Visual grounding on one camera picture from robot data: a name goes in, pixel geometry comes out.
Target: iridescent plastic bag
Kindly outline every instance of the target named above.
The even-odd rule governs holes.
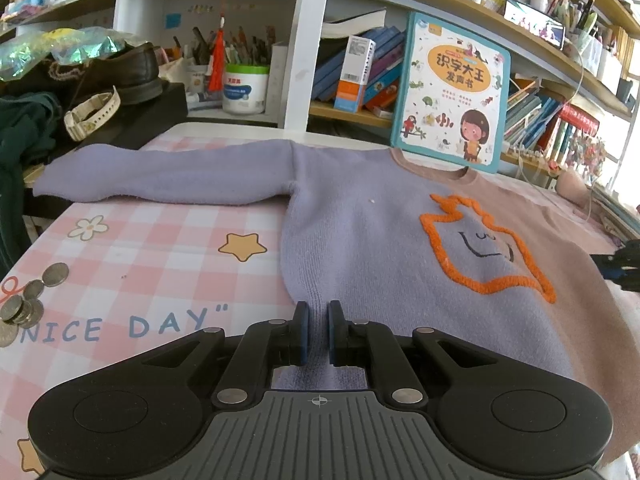
[[[60,65],[74,65],[109,57],[126,43],[138,46],[144,41],[133,34],[102,27],[28,32],[0,44],[0,81],[20,79],[49,54]]]

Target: sweater collar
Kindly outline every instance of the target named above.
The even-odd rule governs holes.
[[[400,148],[390,148],[389,151],[391,153],[391,158],[401,168],[441,184],[450,184],[455,182],[456,184],[466,185],[471,184],[478,177],[478,172],[472,168],[460,168],[455,171],[435,170],[434,168],[428,168],[426,166],[420,166],[419,164],[409,162],[404,158],[404,153]]]

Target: green lid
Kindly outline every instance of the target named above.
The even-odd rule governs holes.
[[[226,66],[226,72],[229,74],[257,74],[266,75],[269,73],[268,66],[261,65],[233,65]]]

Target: white and orange box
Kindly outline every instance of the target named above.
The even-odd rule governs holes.
[[[375,41],[349,36],[334,108],[353,114],[360,111],[375,50]]]

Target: blue sticky note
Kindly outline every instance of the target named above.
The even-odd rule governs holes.
[[[175,14],[168,14],[164,17],[164,28],[178,28],[182,21],[182,15],[180,12]]]

